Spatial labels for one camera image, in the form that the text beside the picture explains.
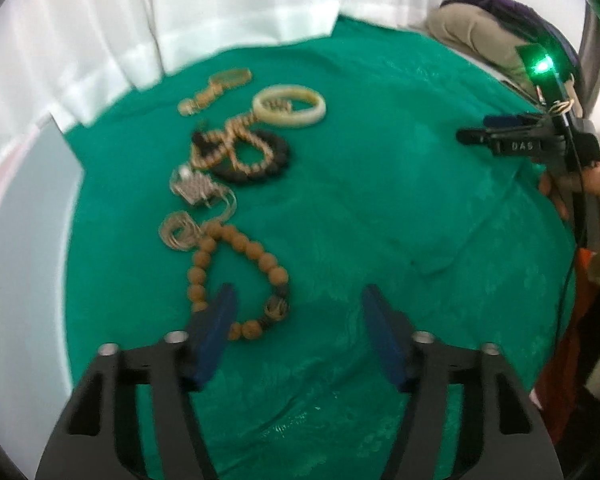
orange cloth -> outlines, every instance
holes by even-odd
[[[580,354],[578,323],[590,309],[599,290],[587,276],[592,256],[585,249],[578,252],[575,264],[576,300],[571,320],[554,358],[544,367],[536,383],[536,394],[542,405],[542,419],[554,443],[560,440],[576,405],[576,370]]]

gold chain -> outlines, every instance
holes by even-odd
[[[200,113],[212,102],[218,99],[225,90],[244,86],[251,81],[251,70],[248,68],[234,68],[218,72],[209,78],[209,85],[198,92],[193,99],[183,99],[178,104],[178,111],[183,116]]]
[[[267,108],[271,110],[284,110],[290,112],[292,104],[284,99],[275,99],[266,103]],[[249,127],[258,122],[253,110],[241,114],[224,123],[224,130],[211,130],[203,134],[203,138],[209,142],[218,144],[218,148],[206,156],[201,156],[200,150],[195,144],[191,144],[190,163],[196,170],[208,170],[217,164],[220,164],[225,157],[229,157],[235,170],[242,171],[245,174],[255,173],[266,170],[273,161],[274,153],[271,147],[258,136],[249,131]],[[235,141],[237,139],[248,142],[254,148],[260,150],[264,159],[255,164],[244,164],[238,160],[235,153]]]

wooden bead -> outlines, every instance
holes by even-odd
[[[222,236],[222,224],[218,220],[209,222],[205,231],[206,234],[211,236],[214,240],[218,240]]]
[[[285,267],[275,267],[269,271],[269,283],[273,286],[282,285],[289,281]]]
[[[205,299],[205,287],[202,285],[189,285],[187,288],[187,298],[193,303],[204,301]]]
[[[216,250],[216,248],[218,247],[218,244],[216,244],[216,241],[211,236],[202,238],[202,240],[200,240],[200,243],[198,245],[199,245],[200,249],[202,249],[203,251],[206,251],[209,254],[213,253]]]
[[[193,255],[193,263],[196,267],[206,269],[211,263],[211,254],[206,251],[197,251],[196,254]]]
[[[187,271],[187,278],[189,279],[189,283],[193,283],[193,285],[202,285],[206,280],[205,269],[201,269],[200,267],[191,267]]]
[[[231,243],[231,240],[234,239],[234,236],[238,234],[238,229],[235,228],[235,225],[224,225],[222,226],[222,240],[225,242]]]
[[[227,339],[229,341],[238,341],[242,337],[242,326],[238,322],[231,323]]]
[[[262,336],[262,327],[254,319],[245,321],[242,324],[242,336],[245,339],[254,340]]]
[[[278,259],[271,253],[264,253],[258,259],[258,268],[262,272],[269,272],[278,264]]]
[[[257,260],[264,254],[264,247],[260,242],[249,242],[244,253],[248,259]]]
[[[231,247],[233,247],[234,251],[237,253],[241,253],[245,250],[248,243],[249,239],[245,235],[237,234],[231,240]]]

black cable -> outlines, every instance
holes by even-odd
[[[571,281],[571,277],[573,275],[573,271],[576,264],[576,258],[578,257],[578,251],[582,247],[585,237],[587,235],[587,198],[584,194],[584,177],[582,176],[582,165],[580,163],[580,157],[578,156],[578,152],[576,150],[576,144],[573,140],[573,134],[571,133],[571,128],[567,127],[567,140],[571,145],[571,149],[575,155],[576,165],[578,167],[578,176],[580,177],[580,190],[583,195],[582,200],[582,212],[584,216],[584,225],[582,226],[582,231],[580,232],[580,238],[576,242],[576,248],[573,251],[573,258],[571,258],[571,263],[569,264],[569,270],[567,271],[567,276],[564,279],[564,283],[562,285],[562,290],[560,292],[560,298],[558,300],[558,309],[557,309],[557,319],[555,322],[555,338],[554,338],[554,355],[558,350],[558,343],[560,342],[560,326],[562,324],[562,316],[564,315],[564,300],[567,296],[567,289],[569,288],[569,282]]]

beaded bracelet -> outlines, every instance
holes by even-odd
[[[275,110],[291,110],[291,103],[283,100],[272,100],[266,103],[267,107]],[[206,142],[216,144],[215,150],[203,155],[200,152],[198,145],[191,143],[191,154],[189,163],[196,170],[209,170],[210,168],[220,164],[225,158],[229,158],[234,169],[245,174],[257,173],[261,170],[266,170],[269,164],[273,161],[273,150],[260,137],[254,135],[249,127],[257,122],[256,116],[252,110],[245,114],[240,114],[224,122],[224,130],[211,130],[210,132],[194,132],[200,133],[200,139]],[[238,155],[235,153],[235,141],[243,140],[257,150],[260,150],[263,159],[255,164],[245,164],[238,160]]]
[[[258,268],[264,272],[269,283],[273,286],[273,293],[264,305],[264,314],[258,319],[250,319],[244,323],[234,322],[228,333],[230,341],[236,341],[241,337],[249,340],[257,339],[262,333],[276,323],[285,319],[289,312],[287,298],[289,295],[289,275],[284,267],[278,265],[277,258],[266,253],[262,244],[250,241],[244,234],[238,231],[234,225],[220,222],[210,222],[206,226],[206,237],[200,240],[200,249],[193,255],[193,264],[187,271],[189,287],[187,297],[192,302],[192,310],[199,312],[208,307],[206,303],[206,268],[211,263],[211,255],[218,247],[217,242],[224,240],[237,253],[244,253],[248,259],[257,262]]]
[[[247,184],[263,181],[271,176],[279,176],[288,165],[288,143],[282,137],[266,130],[253,130],[251,134],[266,143],[271,149],[273,158],[269,164],[249,173],[240,168],[234,168],[233,164],[217,164],[212,166],[209,171],[221,180],[232,184]],[[218,143],[213,142],[209,136],[205,137],[199,130],[193,133],[192,142],[202,157],[218,150]]]

